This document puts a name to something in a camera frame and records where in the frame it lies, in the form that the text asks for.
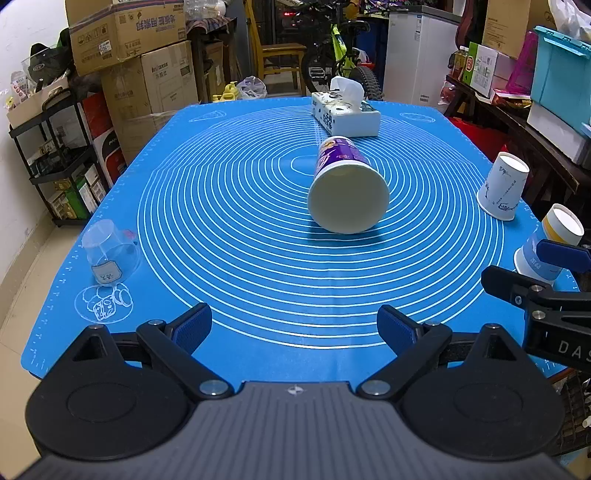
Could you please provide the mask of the purple milk tea paper cup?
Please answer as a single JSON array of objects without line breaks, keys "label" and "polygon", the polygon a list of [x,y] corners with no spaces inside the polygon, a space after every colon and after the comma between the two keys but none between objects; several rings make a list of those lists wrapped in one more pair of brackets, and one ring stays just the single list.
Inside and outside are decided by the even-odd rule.
[{"label": "purple milk tea paper cup", "polygon": [[355,143],[332,136],[318,148],[308,210],[315,223],[332,233],[358,234],[386,214],[390,190]]}]

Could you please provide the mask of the blue yellow paper cup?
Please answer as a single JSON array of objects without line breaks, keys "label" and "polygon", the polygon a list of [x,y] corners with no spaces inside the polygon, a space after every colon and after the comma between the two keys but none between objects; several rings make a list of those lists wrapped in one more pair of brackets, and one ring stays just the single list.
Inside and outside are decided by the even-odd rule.
[{"label": "blue yellow paper cup", "polygon": [[555,203],[514,254],[519,274],[553,285],[563,266],[573,269],[584,227],[567,207]]}]

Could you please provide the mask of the white marble paper cup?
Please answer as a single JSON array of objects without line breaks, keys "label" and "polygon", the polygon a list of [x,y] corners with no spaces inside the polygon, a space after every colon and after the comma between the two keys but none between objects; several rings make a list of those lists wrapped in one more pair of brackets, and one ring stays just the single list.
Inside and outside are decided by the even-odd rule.
[{"label": "white marble paper cup", "polygon": [[477,193],[479,206],[498,220],[512,221],[529,173],[529,166],[519,157],[500,152]]}]

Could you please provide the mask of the clear plastic cup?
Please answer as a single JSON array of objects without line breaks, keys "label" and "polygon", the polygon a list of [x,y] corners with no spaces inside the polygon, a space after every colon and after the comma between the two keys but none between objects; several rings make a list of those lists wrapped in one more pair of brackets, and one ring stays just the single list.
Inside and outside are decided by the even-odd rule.
[{"label": "clear plastic cup", "polygon": [[84,231],[81,242],[99,285],[124,282],[139,267],[141,255],[136,234],[119,229],[110,219],[92,223]]}]

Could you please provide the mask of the dark wooden side table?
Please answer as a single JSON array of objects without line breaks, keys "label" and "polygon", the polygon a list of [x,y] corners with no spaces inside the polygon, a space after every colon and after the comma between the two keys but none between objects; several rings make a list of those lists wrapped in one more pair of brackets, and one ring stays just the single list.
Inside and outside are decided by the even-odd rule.
[{"label": "dark wooden side table", "polygon": [[553,203],[572,210],[585,228],[590,227],[590,172],[572,163],[558,147],[531,127],[523,113],[488,104],[461,81],[446,78],[455,87],[453,100],[445,115],[458,117],[507,136],[508,150],[530,166],[523,199],[537,218],[542,218]]}]

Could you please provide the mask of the blue silicone baking mat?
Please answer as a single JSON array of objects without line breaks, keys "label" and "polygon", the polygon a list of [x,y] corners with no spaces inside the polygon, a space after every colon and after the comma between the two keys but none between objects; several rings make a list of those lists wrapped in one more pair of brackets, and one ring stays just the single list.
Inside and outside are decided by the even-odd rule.
[{"label": "blue silicone baking mat", "polygon": [[128,332],[211,307],[197,359],[245,381],[360,383],[393,359],[376,327],[391,305],[460,332],[501,324],[524,335],[520,309],[487,295],[484,268],[513,267],[535,230],[526,204],[502,222],[478,205],[488,158],[438,111],[381,102],[380,133],[356,145],[386,180],[385,217],[335,235],[308,213],[325,130],[304,98],[179,111],[95,212],[132,236],[137,269],[94,281],[75,245],[31,330],[22,367],[44,376],[86,327]]}]

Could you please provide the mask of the teal plastic storage bin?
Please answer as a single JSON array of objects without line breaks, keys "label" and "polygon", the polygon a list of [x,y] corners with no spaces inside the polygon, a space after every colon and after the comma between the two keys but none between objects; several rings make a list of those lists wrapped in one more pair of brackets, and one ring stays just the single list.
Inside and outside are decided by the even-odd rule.
[{"label": "teal plastic storage bin", "polygon": [[590,125],[590,44],[536,26],[538,47],[532,100],[581,135]]}]

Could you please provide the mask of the black metal shelf rack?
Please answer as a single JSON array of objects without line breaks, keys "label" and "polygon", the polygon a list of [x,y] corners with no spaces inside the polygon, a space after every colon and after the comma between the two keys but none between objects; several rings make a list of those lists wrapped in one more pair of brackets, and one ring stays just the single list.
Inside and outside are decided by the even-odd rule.
[{"label": "black metal shelf rack", "polygon": [[[52,123],[57,114],[68,109],[73,110],[82,135],[80,146],[67,145]],[[9,127],[9,136],[54,225],[86,225],[109,187],[73,89],[54,90],[40,113]]]}]

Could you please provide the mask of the green white carton box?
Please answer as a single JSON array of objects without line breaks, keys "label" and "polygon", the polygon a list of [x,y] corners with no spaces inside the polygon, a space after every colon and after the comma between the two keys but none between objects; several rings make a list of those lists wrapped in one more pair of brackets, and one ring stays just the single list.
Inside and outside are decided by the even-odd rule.
[{"label": "green white carton box", "polygon": [[489,97],[499,52],[474,42],[470,43],[462,82],[483,97]]}]

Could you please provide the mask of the white tissue box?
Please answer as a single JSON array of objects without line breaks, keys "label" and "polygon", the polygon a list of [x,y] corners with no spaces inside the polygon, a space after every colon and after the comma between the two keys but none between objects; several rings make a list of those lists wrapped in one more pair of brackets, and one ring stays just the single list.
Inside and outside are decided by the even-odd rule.
[{"label": "white tissue box", "polygon": [[365,99],[361,83],[335,76],[326,92],[311,94],[311,115],[329,136],[377,137],[381,113]]}]

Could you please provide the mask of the lower cardboard box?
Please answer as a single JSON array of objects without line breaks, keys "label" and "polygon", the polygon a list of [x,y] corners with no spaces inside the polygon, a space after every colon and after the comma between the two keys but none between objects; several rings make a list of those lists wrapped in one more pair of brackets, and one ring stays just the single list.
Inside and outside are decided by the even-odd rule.
[{"label": "lower cardboard box", "polygon": [[100,78],[127,163],[177,111],[199,102],[188,41],[108,67]]}]

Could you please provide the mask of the cardboard box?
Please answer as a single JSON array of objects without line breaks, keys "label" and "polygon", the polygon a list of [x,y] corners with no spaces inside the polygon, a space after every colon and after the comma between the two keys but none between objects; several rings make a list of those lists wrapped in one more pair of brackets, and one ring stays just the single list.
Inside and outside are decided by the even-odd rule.
[{"label": "cardboard box", "polygon": [[81,76],[186,39],[177,0],[67,0],[65,10]]},{"label": "cardboard box", "polygon": [[127,163],[177,111],[199,102],[188,41],[108,67],[100,78]]}]

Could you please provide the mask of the white chest freezer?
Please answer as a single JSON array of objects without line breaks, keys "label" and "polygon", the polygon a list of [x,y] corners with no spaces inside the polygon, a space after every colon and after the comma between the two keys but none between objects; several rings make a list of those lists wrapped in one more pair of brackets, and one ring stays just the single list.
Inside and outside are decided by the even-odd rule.
[{"label": "white chest freezer", "polygon": [[460,16],[429,6],[391,11],[383,88],[386,100],[438,106],[460,22]]}]

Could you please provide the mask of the wooden chair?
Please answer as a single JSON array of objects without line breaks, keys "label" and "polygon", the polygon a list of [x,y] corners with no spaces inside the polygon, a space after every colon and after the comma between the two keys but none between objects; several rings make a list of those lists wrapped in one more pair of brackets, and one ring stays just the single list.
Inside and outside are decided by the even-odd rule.
[{"label": "wooden chair", "polygon": [[307,53],[307,47],[300,43],[263,45],[259,37],[259,27],[256,25],[252,0],[245,0],[243,6],[245,6],[249,44],[252,48],[256,77],[264,80],[271,75],[290,73],[294,89],[300,92],[301,96],[307,95],[308,89],[304,82],[303,68],[301,68],[301,61],[304,59],[304,54]]}]

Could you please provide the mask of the green black bicycle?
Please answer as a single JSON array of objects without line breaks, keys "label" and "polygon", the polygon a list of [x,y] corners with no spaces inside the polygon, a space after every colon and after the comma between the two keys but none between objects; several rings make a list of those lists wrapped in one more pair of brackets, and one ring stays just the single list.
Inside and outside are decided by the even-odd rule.
[{"label": "green black bicycle", "polygon": [[365,20],[349,19],[346,9],[359,11],[356,1],[284,1],[293,11],[291,24],[304,40],[301,59],[304,84],[311,93],[326,92],[337,76],[363,86],[365,98],[382,101],[383,91],[370,63],[356,46],[356,37],[370,31]]}]

